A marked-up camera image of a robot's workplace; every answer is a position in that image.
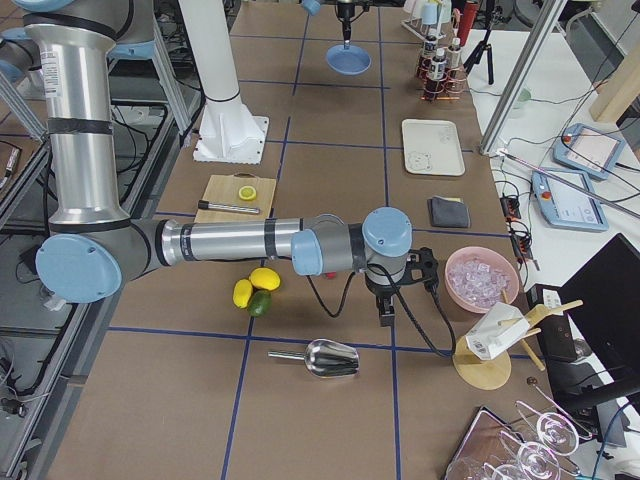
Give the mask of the blue plate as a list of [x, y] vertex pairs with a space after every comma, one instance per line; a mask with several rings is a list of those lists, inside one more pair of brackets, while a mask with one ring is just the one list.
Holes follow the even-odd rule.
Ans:
[[356, 45], [334, 45], [327, 50], [325, 59], [333, 71], [345, 76], [360, 75], [371, 65], [369, 53]]

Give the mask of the metal scoop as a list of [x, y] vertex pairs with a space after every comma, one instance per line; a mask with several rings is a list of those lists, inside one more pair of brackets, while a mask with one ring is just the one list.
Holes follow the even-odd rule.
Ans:
[[311, 374], [320, 378], [351, 376], [360, 369], [359, 354], [354, 347], [329, 339], [311, 341], [304, 352], [269, 351], [268, 356], [300, 360]]

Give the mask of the light blue cup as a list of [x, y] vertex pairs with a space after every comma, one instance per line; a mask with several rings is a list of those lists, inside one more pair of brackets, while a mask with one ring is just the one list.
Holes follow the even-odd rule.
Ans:
[[438, 0], [423, 0], [421, 2], [420, 18], [423, 25], [436, 25], [439, 22], [440, 4]]

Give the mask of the pink bowl with ice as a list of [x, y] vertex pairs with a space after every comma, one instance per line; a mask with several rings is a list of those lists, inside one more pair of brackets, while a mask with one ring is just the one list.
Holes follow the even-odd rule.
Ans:
[[515, 268], [494, 250], [470, 246], [452, 253], [444, 267], [452, 300], [473, 313], [486, 313], [498, 302], [511, 304], [520, 290]]

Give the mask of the white carton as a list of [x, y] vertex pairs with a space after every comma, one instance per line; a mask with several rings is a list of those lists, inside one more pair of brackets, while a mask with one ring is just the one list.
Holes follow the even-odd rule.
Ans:
[[480, 360], [494, 360], [523, 338], [529, 328], [517, 307], [497, 302], [465, 335], [465, 341]]

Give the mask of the dark grey folded cloth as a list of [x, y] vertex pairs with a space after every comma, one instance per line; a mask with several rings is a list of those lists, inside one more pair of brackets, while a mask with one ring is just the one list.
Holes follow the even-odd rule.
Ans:
[[469, 210], [464, 202], [436, 196], [430, 198], [427, 204], [432, 226], [468, 228], [471, 224]]

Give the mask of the wooden paper towel stand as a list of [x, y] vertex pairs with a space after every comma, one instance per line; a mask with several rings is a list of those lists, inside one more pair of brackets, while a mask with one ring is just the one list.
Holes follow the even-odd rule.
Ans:
[[[571, 301], [554, 308], [539, 304], [527, 314], [522, 313], [528, 320], [530, 328], [524, 337], [516, 343], [519, 343], [525, 349], [527, 355], [539, 370], [544, 371], [546, 367], [532, 348], [526, 343], [525, 338], [539, 333], [541, 329], [537, 328], [537, 324], [546, 317], [563, 313], [566, 310], [576, 308], [582, 304], [582, 300]], [[460, 377], [471, 386], [481, 390], [495, 390], [502, 387], [511, 375], [509, 348], [494, 360], [482, 361], [467, 347], [465, 335], [457, 340], [456, 352], [453, 355], [453, 364]]]

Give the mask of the green lime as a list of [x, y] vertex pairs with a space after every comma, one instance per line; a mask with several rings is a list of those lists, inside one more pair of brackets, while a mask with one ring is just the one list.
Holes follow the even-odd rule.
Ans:
[[271, 292], [268, 290], [257, 290], [249, 300], [247, 311], [252, 317], [261, 317], [269, 311], [271, 304]]

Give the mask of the yellow lemon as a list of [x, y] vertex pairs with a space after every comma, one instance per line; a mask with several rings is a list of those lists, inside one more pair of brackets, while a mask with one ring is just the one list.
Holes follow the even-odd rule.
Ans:
[[243, 278], [238, 280], [233, 288], [232, 301], [234, 305], [240, 309], [245, 309], [253, 295], [253, 284], [249, 279]]
[[268, 267], [254, 269], [249, 275], [249, 281], [256, 289], [260, 290], [275, 291], [281, 285], [280, 275]]

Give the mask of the black mini tripod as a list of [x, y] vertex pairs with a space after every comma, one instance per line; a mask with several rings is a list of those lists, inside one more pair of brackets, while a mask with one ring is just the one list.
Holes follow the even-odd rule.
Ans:
[[469, 75], [473, 70], [475, 65], [479, 65], [483, 55], [487, 57], [487, 74], [488, 74], [488, 84], [494, 84], [494, 68], [493, 68], [493, 53], [492, 46], [489, 42], [489, 38], [493, 29], [493, 25], [496, 22], [496, 16], [501, 11], [500, 7], [496, 7], [495, 0], [488, 0], [486, 2], [485, 9], [485, 35], [484, 38], [477, 44], [474, 48], [470, 56], [464, 62], [463, 67], [466, 75]]

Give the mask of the cream rectangular tray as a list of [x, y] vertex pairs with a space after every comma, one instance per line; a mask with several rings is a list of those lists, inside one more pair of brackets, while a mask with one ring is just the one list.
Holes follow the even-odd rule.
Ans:
[[456, 125], [447, 120], [405, 119], [401, 124], [405, 169], [416, 175], [465, 173]]

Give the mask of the blue teach pendant tablet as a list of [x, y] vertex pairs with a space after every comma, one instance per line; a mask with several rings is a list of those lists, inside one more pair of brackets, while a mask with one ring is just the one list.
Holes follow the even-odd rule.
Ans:
[[[583, 171], [555, 168], [549, 171], [594, 192], [590, 177]], [[597, 200], [535, 171], [532, 173], [531, 182], [541, 214], [551, 226], [592, 232], [604, 232], [609, 229], [609, 223]]]

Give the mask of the black monitor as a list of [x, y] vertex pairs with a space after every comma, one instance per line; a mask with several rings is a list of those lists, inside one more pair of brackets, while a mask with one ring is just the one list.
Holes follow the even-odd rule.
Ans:
[[563, 301], [583, 304], [563, 316], [542, 322], [539, 337], [548, 360], [573, 361], [569, 353], [572, 321], [613, 381], [589, 388], [571, 387], [569, 371], [556, 365], [552, 388], [560, 404], [571, 413], [607, 401], [628, 397], [639, 400], [639, 250], [621, 233], [610, 239], [558, 289]]

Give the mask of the aluminium frame post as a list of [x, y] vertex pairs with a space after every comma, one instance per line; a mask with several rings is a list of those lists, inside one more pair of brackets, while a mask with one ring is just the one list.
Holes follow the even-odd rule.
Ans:
[[489, 155], [493, 146], [506, 124], [509, 113], [524, 87], [527, 76], [541, 52], [546, 38], [553, 31], [567, 0], [545, 1], [540, 15], [534, 23], [524, 47], [515, 63], [514, 69], [506, 83], [506, 87], [492, 114], [487, 129], [479, 145], [483, 155]]

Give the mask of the black handled knife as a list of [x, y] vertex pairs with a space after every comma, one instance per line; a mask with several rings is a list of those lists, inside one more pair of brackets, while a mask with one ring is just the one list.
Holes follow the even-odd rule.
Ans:
[[242, 214], [250, 214], [250, 215], [258, 215], [261, 213], [261, 210], [256, 207], [214, 203], [204, 199], [199, 200], [197, 206], [200, 210], [208, 210], [208, 211], [242, 213]]

